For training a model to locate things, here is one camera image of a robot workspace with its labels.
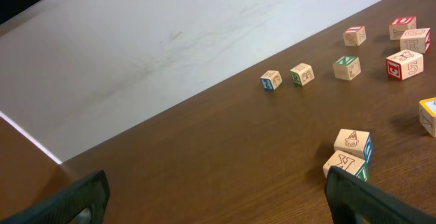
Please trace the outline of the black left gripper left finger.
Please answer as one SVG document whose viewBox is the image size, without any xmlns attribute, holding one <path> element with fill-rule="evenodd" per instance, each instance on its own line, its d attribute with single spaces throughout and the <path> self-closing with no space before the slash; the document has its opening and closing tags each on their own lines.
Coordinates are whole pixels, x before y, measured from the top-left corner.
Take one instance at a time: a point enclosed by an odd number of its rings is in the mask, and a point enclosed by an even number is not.
<svg viewBox="0 0 436 224">
<path fill-rule="evenodd" d="M 1 222 L 45 224 L 76 220 L 77 223 L 98 224 L 104 220 L 109 197 L 108 179 L 105 171 L 100 170 Z"/>
</svg>

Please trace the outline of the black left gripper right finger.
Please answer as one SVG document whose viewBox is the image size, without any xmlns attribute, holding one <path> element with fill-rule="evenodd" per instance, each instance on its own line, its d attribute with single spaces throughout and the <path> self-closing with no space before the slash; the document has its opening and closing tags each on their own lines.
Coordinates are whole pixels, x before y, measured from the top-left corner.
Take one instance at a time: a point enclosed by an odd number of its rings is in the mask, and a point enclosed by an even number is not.
<svg viewBox="0 0 436 224">
<path fill-rule="evenodd" d="M 334 224 L 432 224 L 435 217 L 413 208 L 358 177 L 332 166 L 324 193 Z"/>
</svg>

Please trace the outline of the wooden block yellow top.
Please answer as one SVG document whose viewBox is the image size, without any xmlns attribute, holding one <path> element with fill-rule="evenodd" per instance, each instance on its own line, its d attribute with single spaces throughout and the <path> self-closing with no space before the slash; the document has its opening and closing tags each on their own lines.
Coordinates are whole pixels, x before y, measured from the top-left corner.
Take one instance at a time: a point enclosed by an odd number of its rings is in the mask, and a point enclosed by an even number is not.
<svg viewBox="0 0 436 224">
<path fill-rule="evenodd" d="M 435 137 L 435 100 L 436 97 L 423 99 L 419 101 L 419 119 L 423 127 Z"/>
</svg>

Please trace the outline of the wooden block green side X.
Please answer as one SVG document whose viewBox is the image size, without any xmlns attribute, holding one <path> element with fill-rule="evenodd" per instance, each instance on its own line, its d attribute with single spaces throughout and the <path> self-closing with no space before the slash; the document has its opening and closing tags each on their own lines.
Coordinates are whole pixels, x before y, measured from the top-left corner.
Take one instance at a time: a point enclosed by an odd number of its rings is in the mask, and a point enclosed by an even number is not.
<svg viewBox="0 0 436 224">
<path fill-rule="evenodd" d="M 328 170 L 336 166 L 346 172 L 358 177 L 361 180 L 367 181 L 369 178 L 369 171 L 367 163 L 364 159 L 358 158 L 351 154 L 337 150 L 323 165 L 324 175 L 328 175 Z"/>
</svg>

